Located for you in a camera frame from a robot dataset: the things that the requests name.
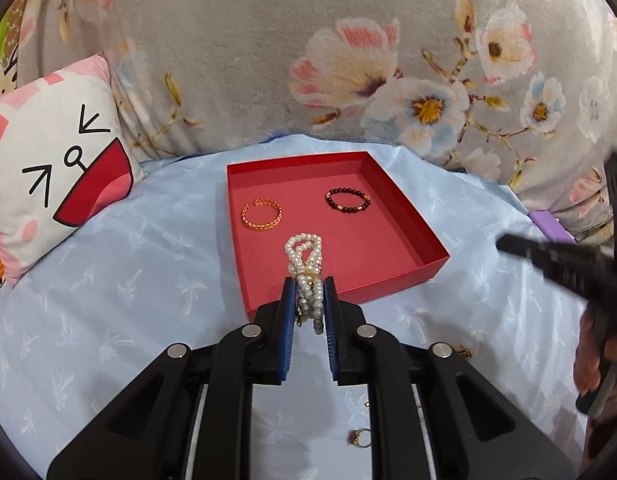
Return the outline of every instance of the silver screw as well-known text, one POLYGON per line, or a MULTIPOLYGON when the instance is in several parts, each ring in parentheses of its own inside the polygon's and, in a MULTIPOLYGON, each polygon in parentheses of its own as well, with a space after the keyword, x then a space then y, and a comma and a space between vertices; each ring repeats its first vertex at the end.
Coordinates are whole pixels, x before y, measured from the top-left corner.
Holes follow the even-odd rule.
POLYGON ((359 325, 357 328, 357 335, 360 337, 375 337, 378 333, 378 329, 376 329, 373 325, 359 325))
POLYGON ((179 359, 180 357, 184 357, 186 355, 186 346, 182 343, 175 343, 174 345, 168 347, 166 353, 173 359, 179 359))
POLYGON ((433 345, 433 353, 442 359, 446 359, 453 353, 453 348, 446 343, 435 343, 433 345))
POLYGON ((262 329, 259 325, 246 325, 242 328, 242 335, 244 337, 257 337, 262 333, 262 329))

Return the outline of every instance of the black beaded bracelet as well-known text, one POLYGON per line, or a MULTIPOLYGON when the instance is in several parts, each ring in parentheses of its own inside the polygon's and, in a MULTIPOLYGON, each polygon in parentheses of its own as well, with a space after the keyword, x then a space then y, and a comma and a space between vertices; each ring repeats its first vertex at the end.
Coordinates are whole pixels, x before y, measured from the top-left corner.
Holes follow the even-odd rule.
POLYGON ((353 189, 352 187, 335 187, 334 189, 330 190, 326 194, 326 199, 327 199, 327 202, 329 203, 329 205, 333 209, 337 209, 338 211, 341 211, 342 213, 357 213, 359 211, 364 211, 371 204, 371 197, 370 196, 368 196, 367 194, 363 193, 362 191, 358 191, 356 189, 353 189), (337 193, 347 193, 347 194, 358 196, 362 200, 364 200, 364 203, 361 206, 357 206, 357 207, 343 207, 341 205, 337 205, 335 203, 335 200, 333 200, 331 198, 331 195, 334 195, 334 194, 337 194, 337 193))

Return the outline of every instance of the purple object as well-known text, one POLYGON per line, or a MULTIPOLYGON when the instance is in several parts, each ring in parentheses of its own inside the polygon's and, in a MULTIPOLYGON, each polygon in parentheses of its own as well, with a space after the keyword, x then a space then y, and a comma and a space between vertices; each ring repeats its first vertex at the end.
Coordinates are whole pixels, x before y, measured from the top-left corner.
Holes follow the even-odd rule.
POLYGON ((575 243, 575 238, 571 233, 564 229, 562 224, 548 211, 533 211, 529 213, 529 218, 551 242, 575 243))

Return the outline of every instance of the orange bracelet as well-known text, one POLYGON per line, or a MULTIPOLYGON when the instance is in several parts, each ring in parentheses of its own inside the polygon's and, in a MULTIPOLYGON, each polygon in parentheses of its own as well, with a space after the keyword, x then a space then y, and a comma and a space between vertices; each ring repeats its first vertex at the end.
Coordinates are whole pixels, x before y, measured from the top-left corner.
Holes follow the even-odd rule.
POLYGON ((249 222, 246 219, 246 212, 250 207, 250 204, 246 204, 242 209, 242 223, 246 225, 249 229, 253 231, 266 231, 269 229, 273 229, 277 224, 282 220, 282 206, 280 206, 275 200, 271 200, 269 198, 258 198, 253 202, 253 205, 269 205, 277 209, 277 218, 272 222, 268 222, 268 224, 254 224, 253 222, 249 222))

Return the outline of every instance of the cartoon nose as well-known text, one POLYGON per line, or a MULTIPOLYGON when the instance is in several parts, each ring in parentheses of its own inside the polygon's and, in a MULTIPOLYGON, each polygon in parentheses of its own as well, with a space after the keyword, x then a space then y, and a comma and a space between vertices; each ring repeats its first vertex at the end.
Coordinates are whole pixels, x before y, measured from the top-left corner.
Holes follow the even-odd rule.
POLYGON ((82 171, 86 172, 86 166, 82 163, 82 148, 80 146, 71 146, 66 153, 64 154, 64 164, 68 168, 72 168, 73 166, 79 166, 82 168, 82 171), (74 160, 71 160, 71 153, 75 152, 76 156, 74 160))

